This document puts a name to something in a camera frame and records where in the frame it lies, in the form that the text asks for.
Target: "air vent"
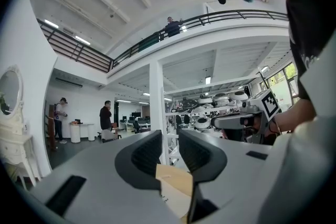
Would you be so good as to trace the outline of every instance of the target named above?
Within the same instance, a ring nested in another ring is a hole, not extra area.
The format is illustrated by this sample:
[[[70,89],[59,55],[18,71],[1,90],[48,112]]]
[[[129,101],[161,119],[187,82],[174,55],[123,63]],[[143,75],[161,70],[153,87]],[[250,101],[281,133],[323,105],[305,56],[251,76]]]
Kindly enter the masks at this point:
[[[63,32],[65,32],[65,33],[67,33],[68,35],[71,35],[71,36],[73,36],[74,35],[74,32],[72,32],[70,29],[68,29],[68,28],[63,28]]]

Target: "white pillar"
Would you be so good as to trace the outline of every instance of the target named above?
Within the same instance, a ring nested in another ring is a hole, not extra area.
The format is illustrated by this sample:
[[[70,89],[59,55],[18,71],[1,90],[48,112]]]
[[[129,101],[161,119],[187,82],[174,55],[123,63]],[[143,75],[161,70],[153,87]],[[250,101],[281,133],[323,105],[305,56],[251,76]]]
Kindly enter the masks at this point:
[[[168,152],[165,123],[163,122],[163,71],[162,64],[158,61],[153,61],[149,65],[149,94],[150,94],[150,112],[151,112],[151,130],[161,130],[163,134],[162,154],[160,162],[168,164]]]

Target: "black slot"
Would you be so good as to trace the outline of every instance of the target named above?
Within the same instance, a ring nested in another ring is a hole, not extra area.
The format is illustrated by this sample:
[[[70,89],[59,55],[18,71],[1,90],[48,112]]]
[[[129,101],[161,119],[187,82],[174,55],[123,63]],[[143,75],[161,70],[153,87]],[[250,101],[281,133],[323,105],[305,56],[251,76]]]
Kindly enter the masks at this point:
[[[246,153],[247,156],[253,157],[253,158],[257,158],[257,159],[262,159],[262,160],[266,160],[267,158],[267,154],[265,153],[260,153],[260,152],[256,152],[256,151],[249,151],[248,153]]]
[[[85,178],[71,176],[47,202],[46,206],[56,214],[63,216],[79,190],[82,188]]]

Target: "pants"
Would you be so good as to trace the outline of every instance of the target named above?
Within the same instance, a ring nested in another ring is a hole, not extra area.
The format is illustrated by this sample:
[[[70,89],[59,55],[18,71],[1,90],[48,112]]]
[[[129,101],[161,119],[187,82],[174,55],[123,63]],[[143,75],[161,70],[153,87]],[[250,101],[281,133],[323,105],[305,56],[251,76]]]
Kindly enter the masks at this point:
[[[62,136],[62,121],[57,121],[54,119],[54,123],[55,123],[55,137],[58,134],[58,138],[59,140],[63,140],[63,136]]]

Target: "paper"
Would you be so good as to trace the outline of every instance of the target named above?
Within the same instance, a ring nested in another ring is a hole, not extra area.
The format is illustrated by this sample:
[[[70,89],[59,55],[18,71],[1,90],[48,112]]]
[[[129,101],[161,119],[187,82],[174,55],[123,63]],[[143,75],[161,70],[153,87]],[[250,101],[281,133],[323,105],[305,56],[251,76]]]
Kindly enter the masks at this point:
[[[178,218],[185,216],[189,210],[191,197],[172,187],[164,179],[161,181],[161,198]]]

